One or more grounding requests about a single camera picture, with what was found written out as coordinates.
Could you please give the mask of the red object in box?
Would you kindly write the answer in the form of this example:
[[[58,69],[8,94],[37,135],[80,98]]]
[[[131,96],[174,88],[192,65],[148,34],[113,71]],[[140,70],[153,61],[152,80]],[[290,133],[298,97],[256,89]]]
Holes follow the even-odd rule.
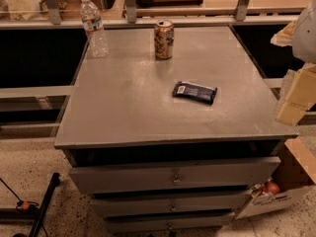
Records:
[[[272,195],[276,195],[280,193],[279,186],[273,181],[265,182],[265,192],[271,193]]]

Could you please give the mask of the black tripod leg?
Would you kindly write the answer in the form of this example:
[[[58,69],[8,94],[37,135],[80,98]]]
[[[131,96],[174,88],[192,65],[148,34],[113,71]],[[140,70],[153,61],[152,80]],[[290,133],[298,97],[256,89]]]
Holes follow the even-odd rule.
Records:
[[[58,187],[60,185],[59,177],[60,177],[59,173],[52,174],[52,177],[50,179],[50,182],[49,182],[48,187],[46,189],[46,192],[44,194],[43,200],[42,200],[41,205],[39,207],[39,211],[36,214],[36,218],[34,220],[29,237],[38,237],[38,234],[40,232],[40,228],[42,227],[42,224],[43,224],[43,219],[45,217],[46,211],[47,211],[48,206],[50,204],[50,200],[52,198],[54,190],[56,187]]]

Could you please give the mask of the clear plastic water bottle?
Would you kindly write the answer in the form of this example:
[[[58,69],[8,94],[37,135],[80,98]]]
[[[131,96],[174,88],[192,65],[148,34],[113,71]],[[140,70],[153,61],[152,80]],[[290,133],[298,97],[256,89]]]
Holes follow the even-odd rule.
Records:
[[[80,15],[91,54],[105,57],[109,49],[99,8],[92,0],[81,0]]]

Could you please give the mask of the grey drawer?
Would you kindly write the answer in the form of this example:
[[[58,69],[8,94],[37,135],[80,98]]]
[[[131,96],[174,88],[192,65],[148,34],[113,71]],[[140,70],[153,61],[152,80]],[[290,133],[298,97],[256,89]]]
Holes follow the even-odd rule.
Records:
[[[248,192],[188,193],[156,196],[92,199],[91,206],[101,217],[155,213],[235,209],[244,205]]]
[[[229,224],[235,217],[234,212],[199,213],[168,216],[145,216],[131,219],[112,219],[106,221],[106,228],[112,233],[176,230],[222,226]]]
[[[252,186],[265,182],[277,156],[77,167],[69,176],[83,194]]]

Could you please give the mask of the grey drawer cabinet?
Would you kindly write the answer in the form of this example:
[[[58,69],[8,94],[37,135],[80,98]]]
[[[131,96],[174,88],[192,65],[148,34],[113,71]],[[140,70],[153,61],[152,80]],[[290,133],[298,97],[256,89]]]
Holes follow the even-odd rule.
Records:
[[[86,58],[55,145],[77,167],[278,157],[296,129],[275,119],[276,97],[227,27],[179,28],[159,60],[149,29],[112,30],[110,53]],[[217,88],[213,104],[176,98],[179,81]],[[249,192],[252,186],[86,194],[92,199]],[[101,217],[112,219],[235,209]]]

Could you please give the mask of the open cardboard box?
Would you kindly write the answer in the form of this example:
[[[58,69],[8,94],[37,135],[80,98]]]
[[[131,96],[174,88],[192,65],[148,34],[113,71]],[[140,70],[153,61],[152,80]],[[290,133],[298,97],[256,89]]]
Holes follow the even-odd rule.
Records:
[[[237,219],[285,209],[316,186],[316,156],[300,138],[289,139],[278,156],[281,163],[272,179],[280,192],[251,197],[238,212]]]

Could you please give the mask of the top grey drawer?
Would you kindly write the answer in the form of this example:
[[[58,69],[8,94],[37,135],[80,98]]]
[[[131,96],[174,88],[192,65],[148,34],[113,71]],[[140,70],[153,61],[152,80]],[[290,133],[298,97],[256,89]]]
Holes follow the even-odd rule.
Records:
[[[277,156],[77,167],[69,176],[83,194],[252,186],[265,182]]]

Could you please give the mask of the gold beverage can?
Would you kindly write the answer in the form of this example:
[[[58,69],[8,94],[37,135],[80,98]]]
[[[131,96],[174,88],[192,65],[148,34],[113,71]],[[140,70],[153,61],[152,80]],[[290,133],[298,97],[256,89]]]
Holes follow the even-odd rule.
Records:
[[[174,25],[170,20],[160,20],[154,27],[155,56],[169,59],[173,55]]]

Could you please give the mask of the dark blue rxbar wrapper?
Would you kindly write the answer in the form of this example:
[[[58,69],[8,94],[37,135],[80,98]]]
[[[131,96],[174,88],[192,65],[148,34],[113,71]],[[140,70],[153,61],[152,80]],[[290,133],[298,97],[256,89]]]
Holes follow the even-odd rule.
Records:
[[[212,105],[216,93],[216,87],[211,88],[190,82],[179,81],[172,91],[172,96]]]

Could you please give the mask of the bottom grey drawer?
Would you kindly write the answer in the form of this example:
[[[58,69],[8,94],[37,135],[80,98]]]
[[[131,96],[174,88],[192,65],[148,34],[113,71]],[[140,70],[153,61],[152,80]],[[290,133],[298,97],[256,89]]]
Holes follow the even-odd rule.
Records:
[[[131,219],[112,219],[106,221],[106,228],[112,233],[176,230],[222,226],[229,224],[235,217],[234,212],[199,213],[168,216],[145,216]]]

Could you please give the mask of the grey metal railing frame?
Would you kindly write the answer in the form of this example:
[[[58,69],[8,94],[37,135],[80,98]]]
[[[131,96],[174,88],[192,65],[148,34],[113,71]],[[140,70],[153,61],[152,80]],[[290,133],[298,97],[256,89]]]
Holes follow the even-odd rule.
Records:
[[[81,0],[1,0],[0,29],[78,29]],[[158,19],[176,25],[285,24],[310,0],[93,0],[106,28],[151,26]]]

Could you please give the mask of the middle grey drawer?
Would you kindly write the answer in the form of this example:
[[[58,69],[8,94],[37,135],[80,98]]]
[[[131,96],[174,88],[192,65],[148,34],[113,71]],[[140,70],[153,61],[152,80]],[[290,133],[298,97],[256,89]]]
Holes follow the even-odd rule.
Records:
[[[248,192],[188,193],[156,196],[92,199],[91,206],[101,217],[155,213],[235,209],[244,205]]]

